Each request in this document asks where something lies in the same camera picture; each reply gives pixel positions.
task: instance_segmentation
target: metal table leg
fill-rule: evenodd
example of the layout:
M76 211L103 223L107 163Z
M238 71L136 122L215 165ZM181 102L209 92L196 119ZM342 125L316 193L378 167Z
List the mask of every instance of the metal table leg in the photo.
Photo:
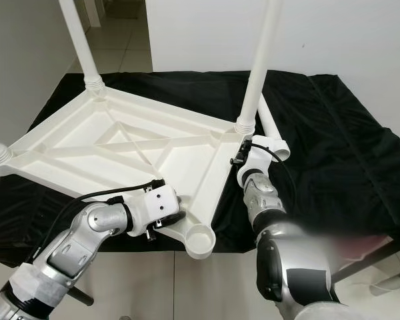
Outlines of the metal table leg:
M400 244L396 243L395 241L392 241L380 247L378 250L368 254L362 261L354 262L348 267L332 274L332 283L344 280L345 278L348 278L350 275L353 275L367 267L370 267L371 265L374 265L376 262L384 260L385 258L388 258L389 256L399 251L400 251Z
M82 290L72 287L67 294L74 299L84 303L87 306L91 306L95 300L90 295L87 295L86 293L82 292Z

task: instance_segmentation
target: tiled floor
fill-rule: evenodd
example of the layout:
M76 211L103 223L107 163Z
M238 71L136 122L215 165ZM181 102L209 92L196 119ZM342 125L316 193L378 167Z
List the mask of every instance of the tiled floor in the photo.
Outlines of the tiled floor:
M151 72L145 8L136 21L104 20L87 38L100 73ZM78 61L69 72L81 72ZM400 291L380 297L368 288L400 272L400 255L338 283L343 303L379 319L400 320ZM0 265L0 287L11 269ZM186 253L99 253L77 286L95 298L86 307L66 297L51 319L260 320L281 319L255 285L255 252L213 254L196 261Z
M138 19L105 18L86 36L99 73L153 71L145 6ZM77 59L68 72L82 72Z

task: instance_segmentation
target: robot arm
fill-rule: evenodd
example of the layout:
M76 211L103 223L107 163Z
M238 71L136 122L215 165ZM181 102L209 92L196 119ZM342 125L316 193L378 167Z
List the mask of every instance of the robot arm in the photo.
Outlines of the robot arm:
M34 260L23 263L0 292L0 320L46 319L94 260L102 242L127 232L152 233L178 215L179 202L168 185L126 203L86 206Z
M285 320L293 320L305 306L333 301L327 258L312 237L292 222L268 177L272 157L251 144L273 151L281 141L253 136L233 163L241 165L237 180L257 244L257 288L276 302Z

